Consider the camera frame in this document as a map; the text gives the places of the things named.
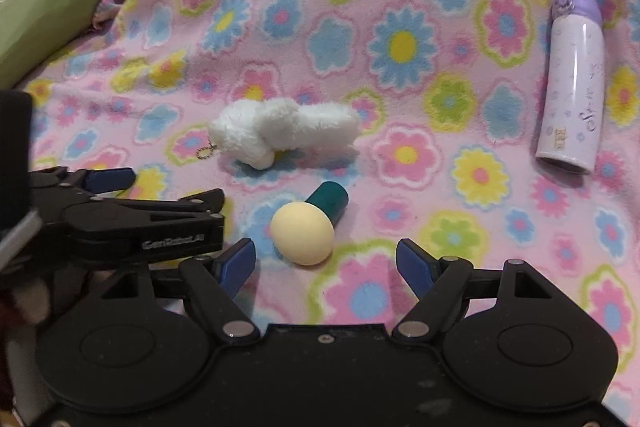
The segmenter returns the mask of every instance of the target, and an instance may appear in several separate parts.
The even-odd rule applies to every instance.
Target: egg
[[[317,206],[294,201],[281,206],[273,215],[271,238],[286,259],[311,266],[331,255],[335,232],[329,218]]]

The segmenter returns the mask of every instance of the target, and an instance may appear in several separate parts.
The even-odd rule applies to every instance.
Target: pink floral blanket
[[[394,268],[410,237],[436,257],[529,261],[613,336],[607,404],[640,426],[640,0],[597,0],[607,101],[595,174],[532,159],[550,0],[106,0],[103,29],[32,77],[35,168],[131,166],[126,196],[221,187],[226,239],[259,266],[238,301],[268,322],[393,325],[415,297]],[[254,171],[212,153],[207,121],[238,98],[351,104],[351,155],[288,152]],[[347,188],[329,261],[274,251],[269,222],[324,180]]]

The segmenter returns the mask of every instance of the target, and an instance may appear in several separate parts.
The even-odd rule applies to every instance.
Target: teal bottle cap
[[[305,202],[322,210],[335,227],[347,208],[349,195],[342,185],[336,182],[324,182],[306,198]]]

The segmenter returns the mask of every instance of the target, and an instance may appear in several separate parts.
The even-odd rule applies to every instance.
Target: green pillow
[[[0,0],[0,89],[92,24],[100,0]]]

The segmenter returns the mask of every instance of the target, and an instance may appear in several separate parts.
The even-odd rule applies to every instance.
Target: white plush toy
[[[274,152],[308,147],[347,147],[360,133],[360,117],[348,105],[298,105],[290,98],[237,100],[209,123],[211,144],[254,169],[273,165]]]

